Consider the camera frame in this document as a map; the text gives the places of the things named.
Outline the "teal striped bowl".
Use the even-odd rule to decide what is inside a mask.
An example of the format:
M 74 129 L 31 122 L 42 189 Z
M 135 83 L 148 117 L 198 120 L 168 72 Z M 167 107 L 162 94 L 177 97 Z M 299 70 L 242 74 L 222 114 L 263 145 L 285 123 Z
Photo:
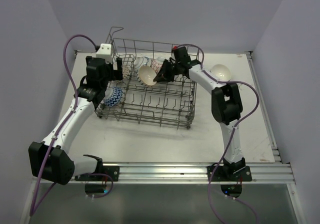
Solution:
M 156 77 L 155 71 L 150 66 L 141 66 L 137 73 L 137 80 L 140 85 L 144 87 L 152 87 L 157 84 L 154 81 Z

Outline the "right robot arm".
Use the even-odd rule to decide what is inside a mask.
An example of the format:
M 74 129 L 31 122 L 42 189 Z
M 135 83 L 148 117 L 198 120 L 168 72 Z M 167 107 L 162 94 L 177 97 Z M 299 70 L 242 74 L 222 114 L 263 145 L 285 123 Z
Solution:
M 235 181 L 245 171 L 246 162 L 241 151 L 237 121 L 240 120 L 243 105 L 236 84 L 221 81 L 203 67 L 203 62 L 192 60 L 185 46 L 175 46 L 171 57 L 163 61 L 155 82 L 168 83 L 178 75 L 183 75 L 204 88 L 211 95 L 211 113 L 220 124 L 224 153 L 218 164 L 213 164 L 210 174 L 217 180 L 225 178 Z

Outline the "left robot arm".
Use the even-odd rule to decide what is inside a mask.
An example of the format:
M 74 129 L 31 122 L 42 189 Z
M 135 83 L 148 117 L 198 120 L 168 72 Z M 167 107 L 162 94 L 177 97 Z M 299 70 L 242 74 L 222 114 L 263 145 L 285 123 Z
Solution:
M 28 148 L 32 175 L 60 185 L 72 177 L 87 175 L 96 181 L 104 174 L 101 158 L 83 155 L 71 159 L 68 153 L 85 121 L 105 98 L 108 83 L 123 79 L 123 60 L 116 58 L 116 66 L 100 57 L 87 56 L 85 61 L 86 75 L 74 89 L 69 109 L 49 135 Z

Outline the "white ribbed bowl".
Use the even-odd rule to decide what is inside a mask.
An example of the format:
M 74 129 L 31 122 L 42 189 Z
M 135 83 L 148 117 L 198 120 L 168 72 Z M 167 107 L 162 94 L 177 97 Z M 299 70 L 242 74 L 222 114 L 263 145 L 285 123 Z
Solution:
M 231 71 L 223 64 L 214 65 L 210 72 L 221 81 L 230 81 L 232 77 Z

